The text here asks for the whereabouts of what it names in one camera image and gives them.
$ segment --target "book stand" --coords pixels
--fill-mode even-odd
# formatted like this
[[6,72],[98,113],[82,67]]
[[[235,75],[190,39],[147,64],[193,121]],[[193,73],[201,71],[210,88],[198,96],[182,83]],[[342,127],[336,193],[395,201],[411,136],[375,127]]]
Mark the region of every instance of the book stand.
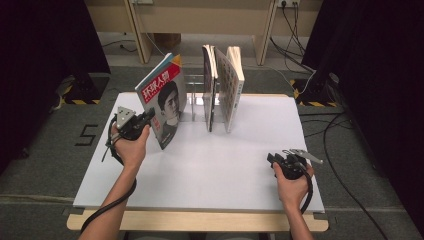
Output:
[[[203,105],[203,75],[184,75],[187,87],[187,106],[191,109],[190,114],[182,114],[181,122],[206,122],[205,107]],[[219,105],[219,94],[216,94],[214,104],[213,122],[223,123],[224,117]]]

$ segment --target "finger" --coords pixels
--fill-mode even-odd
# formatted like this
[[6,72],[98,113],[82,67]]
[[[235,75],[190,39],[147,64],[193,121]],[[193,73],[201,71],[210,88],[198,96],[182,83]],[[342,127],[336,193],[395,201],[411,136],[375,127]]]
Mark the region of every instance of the finger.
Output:
[[314,169],[312,168],[312,166],[308,163],[306,165],[306,172],[309,174],[309,176],[313,176],[314,175]]
[[277,179],[284,178],[283,170],[281,169],[280,165],[278,165],[278,163],[272,163],[272,168],[274,169],[274,173]]
[[112,125],[111,130],[110,130],[110,133],[113,135],[113,134],[115,134],[115,133],[117,133],[117,132],[118,132],[118,127],[116,127],[116,123],[114,123],[114,124]]
[[147,142],[147,138],[149,137],[149,135],[150,135],[150,126],[146,125],[144,126],[143,131],[141,132],[141,135],[138,138],[138,140],[142,142]]

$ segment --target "upright book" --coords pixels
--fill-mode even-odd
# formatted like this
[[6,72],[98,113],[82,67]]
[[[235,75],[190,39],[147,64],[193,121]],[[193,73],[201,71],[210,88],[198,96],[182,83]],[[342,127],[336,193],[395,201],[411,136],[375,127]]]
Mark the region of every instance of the upright book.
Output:
[[212,132],[212,123],[215,111],[215,93],[216,82],[218,79],[216,62],[215,62],[215,47],[211,45],[203,45],[203,106],[205,109],[206,129]]
[[177,132],[180,115],[187,103],[187,91],[180,55],[168,53],[135,87],[145,111],[153,108],[152,129],[161,149]]
[[[205,56],[204,59],[205,88],[212,86],[212,84],[209,82],[209,79],[212,79],[211,81],[214,81],[214,84],[219,82],[219,105],[221,107],[222,116],[224,118],[225,130],[230,133],[237,113],[237,108],[240,102],[240,97],[245,81],[243,68],[241,65],[240,47],[228,47],[227,55],[224,55],[224,53],[222,53],[218,48],[213,46],[211,47],[210,45],[207,46],[209,46],[211,51],[213,51],[213,54]],[[213,61],[207,59],[207,57],[213,57]],[[210,97],[212,102],[207,102],[208,107],[205,106],[206,115],[214,114],[214,99],[216,91],[210,91],[210,94],[213,94],[213,97]],[[212,123],[213,118],[212,122],[209,123],[210,129],[212,129]]]

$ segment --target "magazine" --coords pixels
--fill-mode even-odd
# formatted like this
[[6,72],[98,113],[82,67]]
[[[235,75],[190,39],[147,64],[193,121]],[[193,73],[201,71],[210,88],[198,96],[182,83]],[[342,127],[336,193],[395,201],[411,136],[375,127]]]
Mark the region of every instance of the magazine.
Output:
[[135,87],[145,111],[154,108],[151,124],[156,139],[165,149],[177,132],[187,103],[187,91],[180,55],[168,53]]

